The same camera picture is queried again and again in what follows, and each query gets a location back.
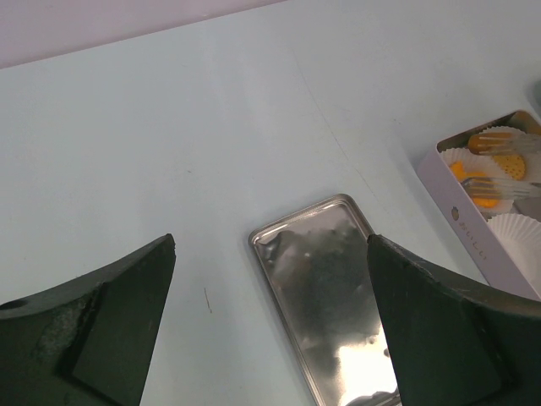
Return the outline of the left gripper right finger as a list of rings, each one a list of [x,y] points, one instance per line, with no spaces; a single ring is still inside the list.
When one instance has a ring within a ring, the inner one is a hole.
[[[368,269],[404,405],[538,405],[540,303],[368,238]]]

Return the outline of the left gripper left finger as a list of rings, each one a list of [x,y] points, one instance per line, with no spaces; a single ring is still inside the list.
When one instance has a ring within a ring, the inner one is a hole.
[[[1,306],[3,405],[138,405],[176,262],[166,234]]]

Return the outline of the orange pineapple cookie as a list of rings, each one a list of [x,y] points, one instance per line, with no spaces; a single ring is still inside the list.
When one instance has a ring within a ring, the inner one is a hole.
[[[449,166],[449,169],[453,172],[456,180],[459,183],[471,177],[483,177],[483,178],[486,177],[486,174],[484,172],[468,172],[464,168],[462,161],[453,162]],[[499,204],[499,201],[495,199],[473,197],[472,200],[473,200],[473,203],[477,207],[485,208],[485,209],[494,208]]]

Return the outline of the round orange cookie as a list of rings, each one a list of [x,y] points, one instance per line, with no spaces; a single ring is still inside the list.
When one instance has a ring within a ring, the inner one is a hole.
[[[527,165],[524,157],[519,154],[494,155],[492,159],[510,177],[523,180],[527,174]]]

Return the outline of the metal tongs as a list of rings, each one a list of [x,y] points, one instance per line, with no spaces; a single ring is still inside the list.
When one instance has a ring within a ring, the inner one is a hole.
[[[526,141],[526,138],[516,137],[509,133],[494,135],[482,135],[482,133],[470,137],[467,148],[475,155],[489,156],[511,155],[519,152],[524,147],[536,146],[535,140]],[[502,200],[527,200],[540,196],[540,182],[527,182],[509,178],[483,178],[472,177],[462,182],[462,187],[467,194],[473,197]]]

